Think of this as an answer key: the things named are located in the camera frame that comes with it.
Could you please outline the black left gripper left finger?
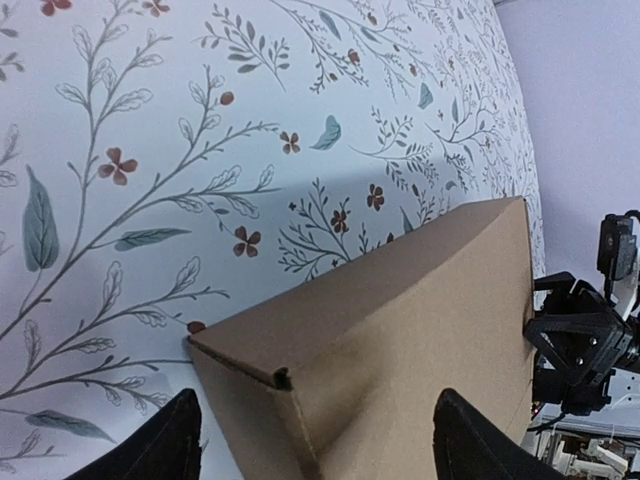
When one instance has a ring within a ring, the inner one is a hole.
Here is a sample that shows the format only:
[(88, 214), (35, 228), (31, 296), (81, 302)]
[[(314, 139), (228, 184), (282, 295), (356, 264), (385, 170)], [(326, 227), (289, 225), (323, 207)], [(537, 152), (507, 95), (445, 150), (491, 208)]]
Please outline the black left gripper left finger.
[(185, 388), (120, 445), (70, 480), (198, 480), (202, 412)]

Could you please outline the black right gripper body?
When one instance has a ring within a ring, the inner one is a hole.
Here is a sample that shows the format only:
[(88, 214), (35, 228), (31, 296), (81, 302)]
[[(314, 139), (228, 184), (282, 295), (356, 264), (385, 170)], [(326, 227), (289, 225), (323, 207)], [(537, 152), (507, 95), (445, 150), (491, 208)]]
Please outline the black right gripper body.
[(542, 308), (529, 320), (536, 349), (532, 403), (563, 415), (589, 415), (611, 403), (618, 370), (639, 372), (639, 321), (624, 320), (591, 284), (568, 272), (534, 281)]

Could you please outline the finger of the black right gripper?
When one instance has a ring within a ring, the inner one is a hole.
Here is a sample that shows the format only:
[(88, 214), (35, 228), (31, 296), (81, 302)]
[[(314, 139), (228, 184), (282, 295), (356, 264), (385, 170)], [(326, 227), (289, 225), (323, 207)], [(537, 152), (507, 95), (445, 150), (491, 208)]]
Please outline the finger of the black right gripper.
[(569, 385), (598, 385), (623, 366), (625, 322), (588, 282), (537, 279), (546, 297), (523, 336)]

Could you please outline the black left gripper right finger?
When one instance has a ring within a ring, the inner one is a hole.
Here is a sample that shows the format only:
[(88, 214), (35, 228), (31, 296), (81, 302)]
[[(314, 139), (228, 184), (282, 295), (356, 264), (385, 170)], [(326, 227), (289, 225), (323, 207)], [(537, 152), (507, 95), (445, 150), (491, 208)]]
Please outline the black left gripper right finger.
[(523, 450), (452, 388), (436, 402), (433, 452), (444, 480), (553, 480), (563, 475)]

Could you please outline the brown cardboard box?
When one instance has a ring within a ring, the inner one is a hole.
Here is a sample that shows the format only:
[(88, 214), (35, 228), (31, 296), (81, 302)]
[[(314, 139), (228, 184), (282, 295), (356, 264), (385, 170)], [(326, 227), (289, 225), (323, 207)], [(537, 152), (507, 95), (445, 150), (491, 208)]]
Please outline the brown cardboard box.
[(433, 413), (460, 393), (510, 439), (530, 421), (524, 199), (461, 205), (191, 336), (246, 479), (432, 479)]

